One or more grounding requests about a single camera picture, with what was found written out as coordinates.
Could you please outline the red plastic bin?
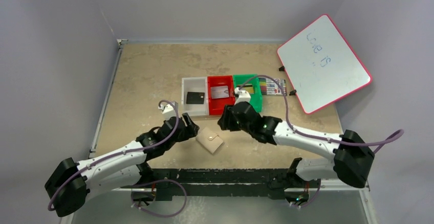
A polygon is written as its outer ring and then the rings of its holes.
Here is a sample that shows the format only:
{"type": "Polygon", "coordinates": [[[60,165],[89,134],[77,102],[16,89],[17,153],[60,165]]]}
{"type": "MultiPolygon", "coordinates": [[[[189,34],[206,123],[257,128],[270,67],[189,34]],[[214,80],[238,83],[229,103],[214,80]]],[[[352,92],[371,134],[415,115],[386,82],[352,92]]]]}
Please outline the red plastic bin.
{"type": "Polygon", "coordinates": [[[208,108],[211,116],[221,115],[226,105],[235,103],[233,77],[208,76],[208,108]]]}

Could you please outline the green plastic bin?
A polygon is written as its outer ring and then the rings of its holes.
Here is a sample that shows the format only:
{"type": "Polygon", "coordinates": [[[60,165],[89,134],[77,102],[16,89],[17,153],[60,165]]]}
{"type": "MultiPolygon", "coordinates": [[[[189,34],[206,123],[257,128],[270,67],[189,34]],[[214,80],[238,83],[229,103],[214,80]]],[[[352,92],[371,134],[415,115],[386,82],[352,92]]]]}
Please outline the green plastic bin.
{"type": "MultiPolygon", "coordinates": [[[[241,84],[245,83],[251,77],[256,76],[256,74],[239,74],[233,75],[234,87],[239,87],[241,84]]],[[[254,78],[243,87],[250,94],[250,104],[254,107],[255,111],[260,113],[263,108],[263,96],[261,92],[261,87],[259,84],[259,78],[254,78]]]]}

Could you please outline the beige card holder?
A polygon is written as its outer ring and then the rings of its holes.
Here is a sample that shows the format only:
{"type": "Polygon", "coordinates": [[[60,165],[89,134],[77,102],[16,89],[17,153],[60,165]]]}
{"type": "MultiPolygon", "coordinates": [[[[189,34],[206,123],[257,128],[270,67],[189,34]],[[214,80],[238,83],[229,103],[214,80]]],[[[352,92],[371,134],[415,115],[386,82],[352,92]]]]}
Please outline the beige card holder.
{"type": "Polygon", "coordinates": [[[196,141],[199,142],[211,154],[215,154],[216,151],[224,144],[224,140],[208,127],[205,127],[199,131],[196,136],[196,141]]]}

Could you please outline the gold credit card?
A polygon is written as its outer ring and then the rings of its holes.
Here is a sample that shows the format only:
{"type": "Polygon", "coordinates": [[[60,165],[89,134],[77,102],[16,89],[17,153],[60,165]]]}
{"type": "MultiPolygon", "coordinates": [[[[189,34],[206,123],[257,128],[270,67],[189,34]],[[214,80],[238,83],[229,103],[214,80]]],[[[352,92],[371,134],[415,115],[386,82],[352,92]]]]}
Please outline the gold credit card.
{"type": "Polygon", "coordinates": [[[238,85],[237,87],[239,90],[245,90],[251,95],[255,94],[255,88],[252,84],[246,84],[244,86],[238,85]]]}

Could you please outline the marker pen pack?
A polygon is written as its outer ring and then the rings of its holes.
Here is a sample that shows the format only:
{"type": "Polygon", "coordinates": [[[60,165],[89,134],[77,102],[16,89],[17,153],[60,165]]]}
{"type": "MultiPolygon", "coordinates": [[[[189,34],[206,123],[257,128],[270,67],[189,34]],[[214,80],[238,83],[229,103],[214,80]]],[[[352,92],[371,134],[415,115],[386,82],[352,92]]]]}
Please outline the marker pen pack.
{"type": "Polygon", "coordinates": [[[278,85],[271,79],[260,77],[259,86],[262,95],[281,95],[286,96],[287,82],[285,79],[275,79],[275,81],[283,88],[283,92],[280,90],[278,85]]]}

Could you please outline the white plastic bin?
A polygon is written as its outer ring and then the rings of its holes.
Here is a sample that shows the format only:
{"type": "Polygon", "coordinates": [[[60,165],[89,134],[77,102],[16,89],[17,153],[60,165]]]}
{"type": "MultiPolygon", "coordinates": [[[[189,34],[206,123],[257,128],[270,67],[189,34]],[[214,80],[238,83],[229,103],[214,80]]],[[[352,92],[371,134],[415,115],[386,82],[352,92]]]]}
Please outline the white plastic bin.
{"type": "Polygon", "coordinates": [[[182,78],[181,104],[190,116],[208,116],[207,77],[182,78]]]}

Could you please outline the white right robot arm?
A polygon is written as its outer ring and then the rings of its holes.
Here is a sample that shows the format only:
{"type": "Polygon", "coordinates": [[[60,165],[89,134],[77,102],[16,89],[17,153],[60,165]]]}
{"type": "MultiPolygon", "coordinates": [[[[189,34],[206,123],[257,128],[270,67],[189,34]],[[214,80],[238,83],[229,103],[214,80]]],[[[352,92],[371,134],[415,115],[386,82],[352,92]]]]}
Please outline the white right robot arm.
{"type": "Polygon", "coordinates": [[[352,130],[338,134],[290,126],[280,118],[261,116],[248,102],[226,105],[218,125],[221,130],[242,130],[260,143],[291,146],[319,155],[318,159],[293,161],[287,179],[295,187],[311,180],[336,178],[364,188],[375,158],[352,130]]]}

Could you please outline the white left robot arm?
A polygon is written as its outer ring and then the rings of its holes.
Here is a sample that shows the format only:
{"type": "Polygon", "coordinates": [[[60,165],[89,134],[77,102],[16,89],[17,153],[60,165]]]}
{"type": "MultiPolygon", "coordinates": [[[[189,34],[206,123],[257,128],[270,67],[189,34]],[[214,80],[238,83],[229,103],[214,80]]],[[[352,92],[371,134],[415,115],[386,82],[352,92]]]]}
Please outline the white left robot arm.
{"type": "Polygon", "coordinates": [[[110,153],[79,162],[72,158],[61,161],[45,183],[50,198],[48,210],[65,217],[86,201],[113,189],[156,185],[160,179],[147,162],[162,156],[175,143],[194,138],[199,129],[183,113],[110,153]]]}

